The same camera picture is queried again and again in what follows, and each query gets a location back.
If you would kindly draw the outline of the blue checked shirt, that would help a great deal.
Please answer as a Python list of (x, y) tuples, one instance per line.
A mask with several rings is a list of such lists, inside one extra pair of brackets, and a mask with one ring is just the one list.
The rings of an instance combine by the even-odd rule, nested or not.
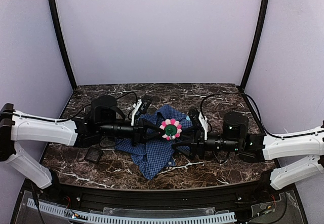
[[(182, 129), (192, 126), (189, 116), (172, 108), (170, 105), (164, 105), (152, 114), (141, 115), (141, 118), (160, 126), (166, 119), (175, 119), (180, 122)], [(166, 140), (162, 138), (152, 139), (145, 144), (132, 146), (132, 141), (127, 138), (116, 138), (115, 149), (131, 154), (135, 165), (139, 167), (142, 175), (148, 179), (153, 179), (163, 168), (175, 166), (173, 160), (174, 150), (172, 144), (175, 140)]]

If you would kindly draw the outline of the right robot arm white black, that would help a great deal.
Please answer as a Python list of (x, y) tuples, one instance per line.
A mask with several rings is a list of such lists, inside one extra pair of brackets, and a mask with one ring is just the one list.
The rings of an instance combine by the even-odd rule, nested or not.
[(261, 187), (282, 188), (323, 173), (323, 126), (297, 133), (281, 135), (249, 134), (248, 117), (229, 112), (223, 117), (222, 133), (209, 134), (206, 121), (195, 127), (193, 139), (173, 144), (188, 158), (203, 157), (205, 152), (234, 152), (248, 163), (265, 162), (284, 157), (302, 156), (302, 159), (281, 168), (264, 172), (260, 177)]

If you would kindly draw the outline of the pink pompom brooch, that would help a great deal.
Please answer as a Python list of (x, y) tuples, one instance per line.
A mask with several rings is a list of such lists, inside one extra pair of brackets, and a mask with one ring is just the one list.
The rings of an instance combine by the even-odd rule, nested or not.
[(162, 138), (166, 140), (175, 140), (181, 135), (182, 125), (176, 119), (166, 119), (162, 121), (160, 129), (164, 131)]

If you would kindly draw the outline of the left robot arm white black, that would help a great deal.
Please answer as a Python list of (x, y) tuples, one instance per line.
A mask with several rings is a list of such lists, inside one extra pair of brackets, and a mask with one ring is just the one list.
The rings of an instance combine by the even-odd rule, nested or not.
[(89, 148), (107, 136), (130, 139), (132, 145), (136, 146), (165, 132), (140, 117), (150, 104), (150, 96), (139, 99), (132, 110), (131, 120), (127, 121), (126, 115), (117, 106), (117, 99), (110, 95), (92, 100), (90, 111), (84, 118), (37, 117), (15, 110), (13, 104), (7, 103), (1, 109), (1, 161), (44, 190), (55, 183), (56, 174), (31, 157), (19, 144), (20, 141)]

